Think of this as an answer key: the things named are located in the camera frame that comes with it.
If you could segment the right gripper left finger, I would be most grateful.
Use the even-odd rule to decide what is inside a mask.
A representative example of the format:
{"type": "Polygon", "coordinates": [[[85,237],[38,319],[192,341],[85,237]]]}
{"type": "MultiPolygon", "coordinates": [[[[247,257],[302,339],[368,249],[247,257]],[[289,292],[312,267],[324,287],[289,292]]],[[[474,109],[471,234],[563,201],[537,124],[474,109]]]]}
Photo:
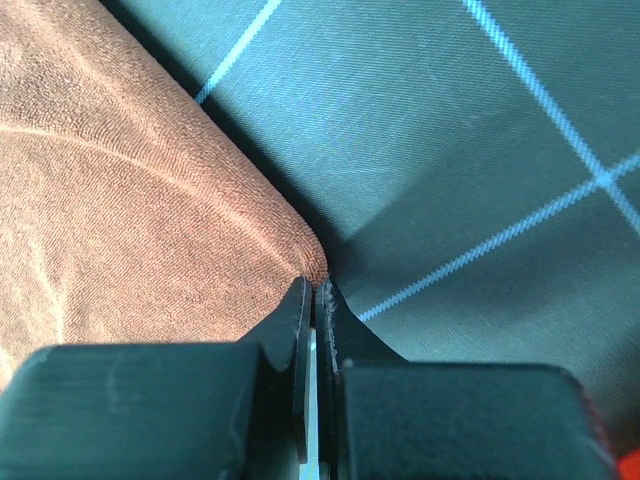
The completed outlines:
{"type": "Polygon", "coordinates": [[[1,397],[5,479],[295,479],[308,459],[312,287],[232,343],[59,345],[1,397]]]}

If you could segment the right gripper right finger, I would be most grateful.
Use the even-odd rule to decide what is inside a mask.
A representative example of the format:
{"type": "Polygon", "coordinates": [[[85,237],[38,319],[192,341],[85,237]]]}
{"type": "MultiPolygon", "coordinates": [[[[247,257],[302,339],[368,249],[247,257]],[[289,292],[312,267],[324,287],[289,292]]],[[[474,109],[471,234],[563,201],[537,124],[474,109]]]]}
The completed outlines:
{"type": "Polygon", "coordinates": [[[584,388],[544,364],[414,362],[315,295],[324,479],[614,479],[584,388]]]}

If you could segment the brown towel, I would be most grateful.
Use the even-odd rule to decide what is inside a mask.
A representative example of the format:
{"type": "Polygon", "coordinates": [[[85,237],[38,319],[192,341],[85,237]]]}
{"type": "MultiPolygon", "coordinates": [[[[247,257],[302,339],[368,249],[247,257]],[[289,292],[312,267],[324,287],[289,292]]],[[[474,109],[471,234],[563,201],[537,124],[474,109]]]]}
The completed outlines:
{"type": "Polygon", "coordinates": [[[1,5],[1,380],[56,344],[231,341],[316,236],[97,1],[1,5]]]}

